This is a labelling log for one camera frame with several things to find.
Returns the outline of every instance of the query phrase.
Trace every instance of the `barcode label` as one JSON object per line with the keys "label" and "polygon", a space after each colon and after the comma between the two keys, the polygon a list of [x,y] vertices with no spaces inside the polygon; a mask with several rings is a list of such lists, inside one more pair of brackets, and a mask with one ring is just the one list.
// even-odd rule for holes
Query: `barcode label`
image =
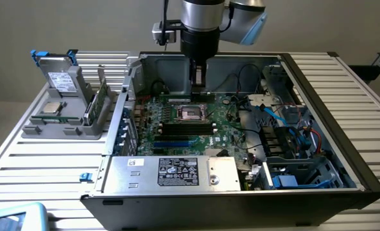
{"label": "barcode label", "polygon": [[60,92],[76,92],[76,87],[72,77],[65,72],[49,72],[49,77],[53,82],[55,88]]}

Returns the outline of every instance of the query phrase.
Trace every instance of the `metal grille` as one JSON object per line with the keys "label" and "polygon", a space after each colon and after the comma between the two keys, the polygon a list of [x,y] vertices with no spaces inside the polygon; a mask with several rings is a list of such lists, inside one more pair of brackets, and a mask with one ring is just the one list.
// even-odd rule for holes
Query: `metal grille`
{"label": "metal grille", "polygon": [[[359,83],[340,59],[325,53],[292,53],[292,57],[380,179],[380,99]],[[96,66],[105,65],[107,82],[112,90],[120,91],[127,59],[127,52],[79,52],[87,82],[99,86]],[[79,202],[79,196],[95,183],[80,183],[79,176],[97,172],[107,130],[97,141],[23,139],[19,128],[44,97],[45,89],[0,147],[0,208],[40,201],[48,209],[52,230],[103,230]],[[380,200],[363,210],[344,211],[311,230],[380,231]]]}

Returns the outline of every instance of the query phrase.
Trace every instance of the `gray wall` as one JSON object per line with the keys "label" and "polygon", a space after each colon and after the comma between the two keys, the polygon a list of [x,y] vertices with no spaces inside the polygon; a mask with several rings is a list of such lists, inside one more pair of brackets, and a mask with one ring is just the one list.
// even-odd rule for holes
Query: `gray wall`
{"label": "gray wall", "polygon": [[[0,100],[31,101],[44,83],[29,50],[129,51],[161,48],[151,27],[161,0],[0,0]],[[267,0],[257,43],[223,42],[221,51],[336,51],[368,64],[380,51],[380,0]],[[180,16],[171,0],[169,18]],[[177,44],[168,47],[179,49]]]}

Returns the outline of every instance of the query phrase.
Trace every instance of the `warning label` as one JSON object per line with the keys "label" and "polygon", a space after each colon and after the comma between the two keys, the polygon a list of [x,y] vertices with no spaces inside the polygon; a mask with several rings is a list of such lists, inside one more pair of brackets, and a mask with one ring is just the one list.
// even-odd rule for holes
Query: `warning label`
{"label": "warning label", "polygon": [[72,77],[65,72],[49,72],[53,85],[60,92],[76,92]]}
{"label": "warning label", "polygon": [[199,185],[197,158],[160,158],[157,184],[160,186]]}

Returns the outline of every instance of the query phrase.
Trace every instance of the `motherboard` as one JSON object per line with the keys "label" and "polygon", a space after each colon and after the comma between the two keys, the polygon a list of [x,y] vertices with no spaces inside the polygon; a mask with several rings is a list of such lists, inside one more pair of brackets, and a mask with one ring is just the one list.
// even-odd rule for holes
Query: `motherboard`
{"label": "motherboard", "polygon": [[243,165],[247,150],[243,131],[235,129],[241,125],[232,98],[225,94],[137,98],[137,155],[232,156]]}

